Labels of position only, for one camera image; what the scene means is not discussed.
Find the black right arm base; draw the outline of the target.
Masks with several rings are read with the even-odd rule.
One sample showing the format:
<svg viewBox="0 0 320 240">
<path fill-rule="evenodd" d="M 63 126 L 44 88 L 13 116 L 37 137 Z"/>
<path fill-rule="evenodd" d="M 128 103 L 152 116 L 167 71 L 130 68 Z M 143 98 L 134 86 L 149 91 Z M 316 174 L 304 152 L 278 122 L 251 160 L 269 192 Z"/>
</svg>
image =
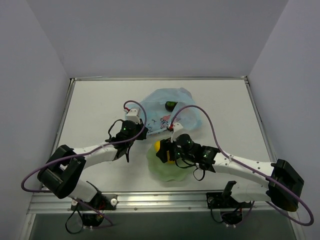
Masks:
<svg viewBox="0 0 320 240">
<path fill-rule="evenodd" d="M 212 220 L 217 224 L 225 224 L 227 228 L 236 228 L 242 223 L 246 218 L 243 210 L 248 209 L 248 215 L 255 203 L 237 202 L 231 196 L 223 197 L 221 192 L 207 192 L 206 202 Z"/>
</svg>

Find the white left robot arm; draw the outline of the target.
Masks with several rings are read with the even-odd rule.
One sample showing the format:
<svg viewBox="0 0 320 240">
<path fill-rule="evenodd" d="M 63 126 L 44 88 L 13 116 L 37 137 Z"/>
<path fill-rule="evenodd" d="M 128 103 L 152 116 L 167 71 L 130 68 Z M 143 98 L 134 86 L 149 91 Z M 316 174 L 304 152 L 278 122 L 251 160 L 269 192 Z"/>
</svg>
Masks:
<svg viewBox="0 0 320 240">
<path fill-rule="evenodd" d="M 93 184 L 81 180 L 82 171 L 122 156 L 128 158 L 134 141 L 147 138 L 148 129 L 144 128 L 142 119 L 121 122 L 120 131 L 101 144 L 82 148 L 59 146 L 47 161 L 50 165 L 39 171 L 37 179 L 59 199 L 79 199 L 88 209 L 97 209 L 101 193 Z"/>
</svg>

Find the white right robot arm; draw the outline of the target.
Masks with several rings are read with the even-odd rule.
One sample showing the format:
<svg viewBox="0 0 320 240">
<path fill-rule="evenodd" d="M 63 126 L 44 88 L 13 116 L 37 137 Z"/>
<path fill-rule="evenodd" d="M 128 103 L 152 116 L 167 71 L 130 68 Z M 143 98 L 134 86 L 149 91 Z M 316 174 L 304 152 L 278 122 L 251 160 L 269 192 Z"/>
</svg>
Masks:
<svg viewBox="0 0 320 240">
<path fill-rule="evenodd" d="M 287 212 L 298 209 L 297 198 L 301 196 L 304 180 L 286 160 L 261 162 L 225 156 L 216 147 L 195 143 L 186 133 L 174 141 L 170 138 L 157 141 L 154 150 L 163 163 L 184 160 L 203 171 L 251 181 L 247 186 L 236 183 L 222 193 L 223 203 L 227 206 L 232 207 L 238 202 L 267 201 Z"/>
</svg>

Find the blue printed plastic bag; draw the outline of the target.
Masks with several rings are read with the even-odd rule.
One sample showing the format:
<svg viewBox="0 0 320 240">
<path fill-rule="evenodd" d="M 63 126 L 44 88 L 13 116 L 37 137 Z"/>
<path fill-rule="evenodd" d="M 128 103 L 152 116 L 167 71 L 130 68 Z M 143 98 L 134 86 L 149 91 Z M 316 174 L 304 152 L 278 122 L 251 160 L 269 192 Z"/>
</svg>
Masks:
<svg viewBox="0 0 320 240">
<path fill-rule="evenodd" d="M 160 134 L 168 130 L 174 115 L 174 123 L 178 122 L 192 131 L 202 125 L 198 110 L 189 107 L 178 113 L 185 106 L 195 105 L 192 94 L 185 88 L 160 88 L 145 97 L 140 104 L 147 115 L 147 135 Z"/>
</svg>

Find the yellow fake fruit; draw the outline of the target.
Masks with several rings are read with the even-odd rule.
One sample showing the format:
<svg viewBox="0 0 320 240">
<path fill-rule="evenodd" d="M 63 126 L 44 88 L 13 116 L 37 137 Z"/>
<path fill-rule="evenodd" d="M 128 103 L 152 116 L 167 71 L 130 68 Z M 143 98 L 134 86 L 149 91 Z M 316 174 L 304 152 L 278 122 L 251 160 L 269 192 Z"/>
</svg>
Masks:
<svg viewBox="0 0 320 240">
<path fill-rule="evenodd" d="M 160 149 L 160 140 L 154 144 L 154 149 L 155 149 L 155 155 L 158 151 L 165 151 Z M 163 164 L 173 164 L 176 161 L 175 146 L 172 150 L 169 150 L 169 151 L 171 151 L 171 154 L 172 154 L 172 162 L 163 162 Z"/>
</svg>

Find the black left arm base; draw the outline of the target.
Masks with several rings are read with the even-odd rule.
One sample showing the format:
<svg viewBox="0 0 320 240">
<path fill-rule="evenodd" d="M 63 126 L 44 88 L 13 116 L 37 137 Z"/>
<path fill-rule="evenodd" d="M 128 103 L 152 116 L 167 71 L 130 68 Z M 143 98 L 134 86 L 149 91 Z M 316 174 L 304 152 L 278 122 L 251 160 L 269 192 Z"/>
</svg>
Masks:
<svg viewBox="0 0 320 240">
<path fill-rule="evenodd" d="M 113 227 L 115 224 L 106 216 L 104 211 L 115 211 L 118 198 L 116 195 L 104 195 L 98 192 L 90 202 L 84 202 L 79 198 L 72 197 L 72 207 L 79 214 L 84 228 L 104 229 Z"/>
</svg>

